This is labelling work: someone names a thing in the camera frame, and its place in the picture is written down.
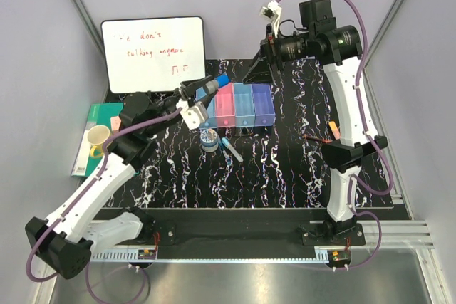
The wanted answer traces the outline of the teal blue bin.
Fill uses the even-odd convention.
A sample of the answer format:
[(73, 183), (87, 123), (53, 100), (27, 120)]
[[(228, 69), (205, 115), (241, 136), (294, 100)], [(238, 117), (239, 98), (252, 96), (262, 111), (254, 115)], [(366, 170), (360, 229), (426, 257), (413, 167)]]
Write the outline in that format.
[(250, 84), (234, 84), (235, 127), (253, 127), (255, 122), (254, 100)]

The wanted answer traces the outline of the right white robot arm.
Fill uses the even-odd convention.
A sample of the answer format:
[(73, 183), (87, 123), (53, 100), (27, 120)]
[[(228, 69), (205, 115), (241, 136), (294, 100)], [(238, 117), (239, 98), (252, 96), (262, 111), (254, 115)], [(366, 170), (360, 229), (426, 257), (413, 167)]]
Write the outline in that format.
[(361, 185), (362, 159), (388, 145), (371, 121), (364, 84), (357, 74), (361, 56), (361, 40), (354, 26), (329, 25), (285, 37), (267, 25), (259, 52), (243, 79), (244, 83), (273, 83), (283, 74), (285, 62), (304, 57), (315, 58), (323, 67), (333, 91), (340, 136), (321, 148), (331, 170), (331, 188), (327, 217), (317, 228), (316, 237), (335, 245), (356, 228), (354, 199)]

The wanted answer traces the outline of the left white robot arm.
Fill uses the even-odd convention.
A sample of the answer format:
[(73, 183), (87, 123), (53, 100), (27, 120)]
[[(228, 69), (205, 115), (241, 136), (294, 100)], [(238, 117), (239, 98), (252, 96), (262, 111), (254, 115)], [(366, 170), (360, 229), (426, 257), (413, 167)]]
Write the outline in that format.
[(71, 279), (94, 254), (124, 241), (145, 244), (157, 238), (154, 218), (139, 208), (123, 209), (95, 228), (91, 223), (107, 200), (150, 160), (157, 147), (153, 135), (180, 121), (196, 130), (208, 118), (207, 106), (224, 84), (207, 75), (181, 83), (163, 98), (151, 92), (124, 97), (120, 129), (102, 144), (103, 156), (95, 170), (54, 212), (26, 224), (31, 245), (26, 275), (31, 281), (41, 280), (31, 270), (34, 257), (56, 276)]

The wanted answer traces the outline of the purple bin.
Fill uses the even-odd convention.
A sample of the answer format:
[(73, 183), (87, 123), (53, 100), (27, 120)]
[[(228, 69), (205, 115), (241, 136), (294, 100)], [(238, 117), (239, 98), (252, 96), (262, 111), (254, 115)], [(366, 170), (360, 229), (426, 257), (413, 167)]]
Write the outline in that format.
[(255, 110), (254, 125), (256, 127), (272, 126), (275, 120), (275, 109), (270, 85), (253, 84), (252, 96)]

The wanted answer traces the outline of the pink bin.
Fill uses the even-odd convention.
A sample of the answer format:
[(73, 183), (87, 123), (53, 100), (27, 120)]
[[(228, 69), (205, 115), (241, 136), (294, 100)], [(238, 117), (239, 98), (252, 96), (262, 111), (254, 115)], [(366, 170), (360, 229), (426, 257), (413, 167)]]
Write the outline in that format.
[(228, 83), (215, 96), (215, 117), (218, 127), (234, 127), (234, 87)]

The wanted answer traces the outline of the light blue bin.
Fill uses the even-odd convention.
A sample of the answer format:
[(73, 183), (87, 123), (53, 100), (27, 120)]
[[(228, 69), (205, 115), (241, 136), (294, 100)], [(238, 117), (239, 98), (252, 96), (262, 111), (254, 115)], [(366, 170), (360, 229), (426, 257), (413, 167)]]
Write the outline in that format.
[[(203, 88), (199, 88), (196, 91), (196, 97), (204, 97), (206, 95)], [(200, 125), (200, 129), (204, 130), (207, 128), (216, 129), (217, 128), (217, 119), (215, 115), (215, 96), (212, 97), (211, 102), (207, 108), (208, 119)]]

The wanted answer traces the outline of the grey blue glue stick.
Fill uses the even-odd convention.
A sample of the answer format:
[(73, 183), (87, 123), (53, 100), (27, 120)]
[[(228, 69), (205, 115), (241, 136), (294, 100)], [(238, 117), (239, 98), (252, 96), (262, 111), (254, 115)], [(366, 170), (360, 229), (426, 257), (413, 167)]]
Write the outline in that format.
[(203, 90), (207, 95), (216, 93), (220, 88), (223, 88), (230, 82), (229, 77), (226, 74), (217, 76), (216, 78), (206, 77), (203, 80)]

